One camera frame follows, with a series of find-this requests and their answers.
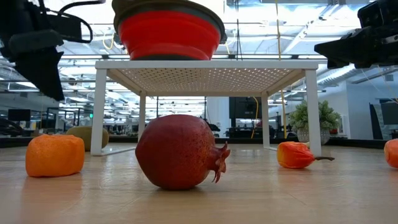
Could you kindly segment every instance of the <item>white metal table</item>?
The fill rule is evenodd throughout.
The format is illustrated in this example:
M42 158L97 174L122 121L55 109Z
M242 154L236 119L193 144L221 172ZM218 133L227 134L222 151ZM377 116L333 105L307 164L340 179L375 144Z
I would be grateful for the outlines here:
M264 148L269 144L268 96L306 77L310 148L321 155L318 114L318 63L302 60L258 61L98 61L91 155L134 149L101 148L106 77L140 96L139 130L145 128L147 96L260 96Z

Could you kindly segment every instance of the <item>wooden floor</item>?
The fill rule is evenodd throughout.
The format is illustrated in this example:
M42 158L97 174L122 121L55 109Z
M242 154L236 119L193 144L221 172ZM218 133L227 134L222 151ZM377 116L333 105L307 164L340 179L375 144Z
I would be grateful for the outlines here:
M220 182L211 174L186 192L154 187L134 151L87 154L81 174L35 179L24 148L0 149L0 223L398 223L398 170L382 150L325 147L335 161L288 170L261 146L230 148Z

